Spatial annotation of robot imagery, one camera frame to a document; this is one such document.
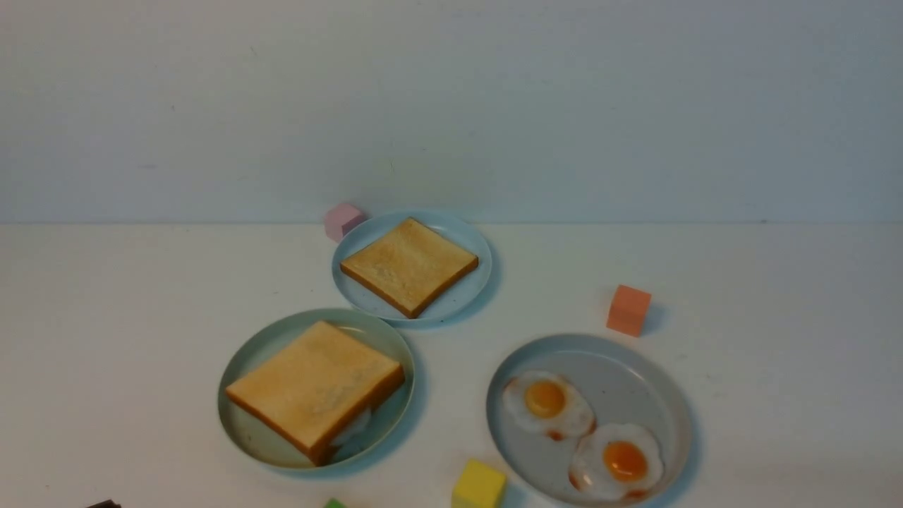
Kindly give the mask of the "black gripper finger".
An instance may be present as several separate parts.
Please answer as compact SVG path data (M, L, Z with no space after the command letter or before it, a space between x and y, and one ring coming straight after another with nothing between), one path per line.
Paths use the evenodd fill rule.
M88 505L87 508L121 508L121 504L117 504L113 500L104 500L96 504Z

